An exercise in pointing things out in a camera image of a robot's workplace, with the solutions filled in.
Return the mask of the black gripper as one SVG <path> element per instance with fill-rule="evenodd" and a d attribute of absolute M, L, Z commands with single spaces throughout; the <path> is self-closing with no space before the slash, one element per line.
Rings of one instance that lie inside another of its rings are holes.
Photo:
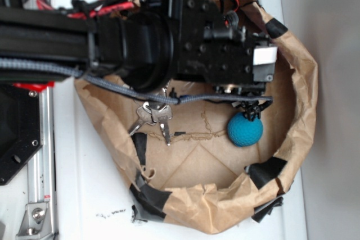
<path fill-rule="evenodd" d="M 212 84 L 226 93 L 262 92 L 273 80 L 277 47 L 269 36 L 230 22 L 211 0 L 169 0 L 174 30 L 172 79 Z"/>

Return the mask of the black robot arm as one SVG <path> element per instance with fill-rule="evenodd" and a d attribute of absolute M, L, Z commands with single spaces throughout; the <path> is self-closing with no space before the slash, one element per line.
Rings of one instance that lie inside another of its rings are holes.
<path fill-rule="evenodd" d="M 210 0 L 145 0 L 126 19 L 2 7 L 1 56 L 115 74 L 140 93 L 172 79 L 262 92 L 273 79 L 277 47 L 233 16 Z"/>

